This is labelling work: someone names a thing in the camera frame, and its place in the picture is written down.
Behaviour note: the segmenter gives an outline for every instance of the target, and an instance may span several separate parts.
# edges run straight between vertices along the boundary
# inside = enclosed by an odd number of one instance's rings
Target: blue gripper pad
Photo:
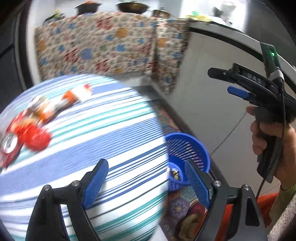
[[[102,165],[100,166],[100,168],[94,175],[93,179],[90,181],[89,185],[85,189],[84,201],[82,202],[82,206],[84,209],[87,209],[96,200],[99,194],[99,191],[103,185],[103,182],[106,179],[108,170],[109,170],[108,162],[106,160],[103,160]]]
[[[204,185],[199,175],[195,172],[189,161],[185,162],[185,173],[199,202],[209,209],[211,203],[208,189]]]

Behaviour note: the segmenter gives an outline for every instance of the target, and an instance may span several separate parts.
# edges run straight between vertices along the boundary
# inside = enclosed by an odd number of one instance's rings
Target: tablecloth
[[[102,12],[65,18],[36,29],[42,80],[64,74],[144,71],[173,90],[187,44],[188,21]]]
[[[62,95],[90,83],[91,99],[61,112],[45,127],[53,135],[47,149],[22,148],[0,174],[0,219],[15,240],[25,240],[28,222],[42,187],[80,180],[100,158],[109,173],[87,214],[101,240],[148,240],[163,212],[167,195],[168,155],[161,126],[138,92],[96,75],[58,77],[25,91],[1,114],[9,122],[36,95]],[[71,240],[77,240],[67,207],[62,205]]]

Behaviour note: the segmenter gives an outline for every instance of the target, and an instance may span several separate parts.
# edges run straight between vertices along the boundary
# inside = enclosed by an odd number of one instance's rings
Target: patterned fabric curtain
[[[65,18],[36,29],[41,79],[65,74],[143,71],[173,90],[188,22],[122,12]]]

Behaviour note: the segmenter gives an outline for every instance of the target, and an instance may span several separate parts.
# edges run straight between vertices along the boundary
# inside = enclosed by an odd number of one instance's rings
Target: candy wrapper
[[[0,167],[7,168],[25,145],[32,151],[48,147],[52,136],[42,127],[61,110],[76,102],[89,99],[92,89],[89,84],[68,90],[62,97],[49,100],[44,96],[35,97],[28,108],[18,114],[3,133],[0,146]]]

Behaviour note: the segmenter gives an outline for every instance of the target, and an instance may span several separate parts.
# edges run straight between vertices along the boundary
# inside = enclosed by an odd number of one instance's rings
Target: human hand
[[[246,111],[254,115],[256,106],[248,106]],[[267,142],[261,137],[258,137],[259,131],[270,136],[282,137],[283,125],[278,122],[265,123],[254,121],[251,124],[253,152],[256,155],[262,154],[267,147]],[[283,190],[288,190],[296,184],[296,132],[289,124],[285,128],[283,157],[280,160],[274,176],[280,180]]]

